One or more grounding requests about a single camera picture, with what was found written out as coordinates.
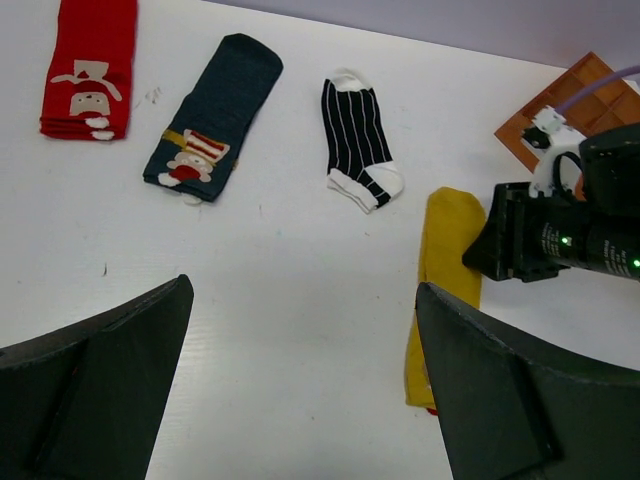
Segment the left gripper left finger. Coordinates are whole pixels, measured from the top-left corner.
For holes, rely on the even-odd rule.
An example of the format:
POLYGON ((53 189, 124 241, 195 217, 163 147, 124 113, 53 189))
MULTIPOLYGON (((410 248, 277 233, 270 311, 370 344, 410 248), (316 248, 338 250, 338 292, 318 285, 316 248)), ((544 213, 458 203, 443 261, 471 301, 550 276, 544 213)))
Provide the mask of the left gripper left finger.
POLYGON ((2 348, 2 478, 145 478, 193 298, 180 275, 2 348))

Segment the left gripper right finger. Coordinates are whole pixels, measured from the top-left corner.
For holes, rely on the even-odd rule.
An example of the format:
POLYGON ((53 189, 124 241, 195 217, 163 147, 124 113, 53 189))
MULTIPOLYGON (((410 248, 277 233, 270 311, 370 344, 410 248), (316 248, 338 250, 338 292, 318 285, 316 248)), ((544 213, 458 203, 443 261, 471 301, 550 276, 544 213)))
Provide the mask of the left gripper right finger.
POLYGON ((456 479, 636 479, 639 373, 422 283, 418 330, 456 479))

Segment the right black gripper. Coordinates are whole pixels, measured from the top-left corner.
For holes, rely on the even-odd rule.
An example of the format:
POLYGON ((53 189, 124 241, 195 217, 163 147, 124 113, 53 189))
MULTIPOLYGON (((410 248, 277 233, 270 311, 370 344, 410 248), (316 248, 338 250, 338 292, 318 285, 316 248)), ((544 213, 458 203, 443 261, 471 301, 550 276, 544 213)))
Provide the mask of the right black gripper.
POLYGON ((637 281, 639 221, 604 215, 586 202, 532 198, 527 182, 501 183, 462 262, 494 281, 530 283, 569 268, 637 281))

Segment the yellow sock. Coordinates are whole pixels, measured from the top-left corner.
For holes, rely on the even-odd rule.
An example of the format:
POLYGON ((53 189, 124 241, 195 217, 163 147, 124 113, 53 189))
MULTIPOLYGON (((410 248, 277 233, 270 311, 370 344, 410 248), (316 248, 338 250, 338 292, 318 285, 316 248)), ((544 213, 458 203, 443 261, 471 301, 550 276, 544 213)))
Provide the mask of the yellow sock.
MULTIPOLYGON (((482 277, 463 265, 462 256, 486 223, 478 199, 464 191, 441 187, 426 205, 418 260, 418 281, 432 282, 469 305, 481 302, 482 277)), ((404 365, 406 404, 438 414, 425 366, 418 325, 412 322, 404 365)))

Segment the black white striped sock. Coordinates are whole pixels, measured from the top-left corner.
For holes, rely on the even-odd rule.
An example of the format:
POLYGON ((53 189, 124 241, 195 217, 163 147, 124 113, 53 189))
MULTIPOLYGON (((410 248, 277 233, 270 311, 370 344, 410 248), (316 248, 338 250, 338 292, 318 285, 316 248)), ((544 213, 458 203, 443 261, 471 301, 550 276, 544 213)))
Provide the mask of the black white striped sock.
POLYGON ((324 81, 321 112, 328 146, 327 187, 369 214, 396 199, 405 182, 393 160, 371 84, 339 69, 324 81))

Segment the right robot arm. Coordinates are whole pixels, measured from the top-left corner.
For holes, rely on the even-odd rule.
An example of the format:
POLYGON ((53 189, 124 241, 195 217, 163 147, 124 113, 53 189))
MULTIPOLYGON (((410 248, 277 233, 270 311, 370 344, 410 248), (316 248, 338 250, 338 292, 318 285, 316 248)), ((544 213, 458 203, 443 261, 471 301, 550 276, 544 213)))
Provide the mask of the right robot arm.
POLYGON ((638 125, 563 148, 550 163, 549 195, 530 182, 495 186, 463 264, 494 281, 541 281, 571 267, 638 280, 638 125))

